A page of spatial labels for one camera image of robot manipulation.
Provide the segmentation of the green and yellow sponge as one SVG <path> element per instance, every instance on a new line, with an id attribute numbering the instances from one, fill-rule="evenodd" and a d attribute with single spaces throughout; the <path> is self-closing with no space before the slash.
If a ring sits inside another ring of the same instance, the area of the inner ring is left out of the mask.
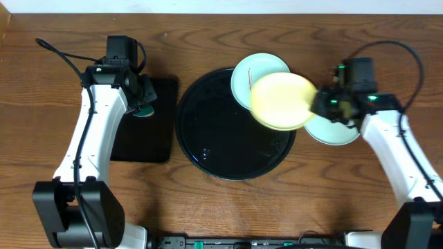
<path id="1" fill-rule="evenodd" d="M 143 107 L 140 109 L 139 112 L 134 113 L 133 116 L 139 117 L 139 118 L 145 118 L 150 117 L 154 114 L 154 109 L 152 106 Z"/>

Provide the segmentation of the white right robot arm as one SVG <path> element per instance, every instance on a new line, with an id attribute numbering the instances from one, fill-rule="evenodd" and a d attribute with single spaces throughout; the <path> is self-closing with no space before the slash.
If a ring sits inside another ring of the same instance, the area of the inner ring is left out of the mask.
<path id="1" fill-rule="evenodd" d="M 320 89 L 311 111 L 332 122 L 352 121 L 377 155 L 399 205 L 383 232 L 349 232 L 348 248 L 441 248 L 442 179 L 417 143 L 390 93 Z"/>

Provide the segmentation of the yellow plate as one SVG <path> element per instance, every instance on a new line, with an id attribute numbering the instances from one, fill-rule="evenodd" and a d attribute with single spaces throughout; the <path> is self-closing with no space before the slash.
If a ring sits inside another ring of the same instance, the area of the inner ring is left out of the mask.
<path id="1" fill-rule="evenodd" d="M 277 131 L 299 129 L 314 117 L 311 105 L 316 87 L 294 73 L 272 73 L 260 78 L 251 90 L 251 115 Z"/>

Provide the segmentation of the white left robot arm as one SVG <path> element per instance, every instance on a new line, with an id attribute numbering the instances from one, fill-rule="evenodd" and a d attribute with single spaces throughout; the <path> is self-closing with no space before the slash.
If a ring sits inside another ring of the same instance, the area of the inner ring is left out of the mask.
<path id="1" fill-rule="evenodd" d="M 125 220 L 109 189 L 109 161 L 126 113 L 156 99 L 147 75 L 125 66 L 88 66 L 82 107 L 68 151 L 51 181 L 38 181 L 33 203 L 54 248 L 150 248 L 146 228 Z"/>

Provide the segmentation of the pale green plate red streak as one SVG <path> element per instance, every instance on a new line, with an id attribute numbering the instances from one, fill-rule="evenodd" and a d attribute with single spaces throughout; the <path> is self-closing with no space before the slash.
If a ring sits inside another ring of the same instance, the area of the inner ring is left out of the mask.
<path id="1" fill-rule="evenodd" d="M 272 73 L 289 73 L 289 67 L 279 57 L 256 53 L 245 57 L 234 68 L 230 87 L 234 98 L 245 109 L 250 109 L 251 89 L 262 77 Z"/>

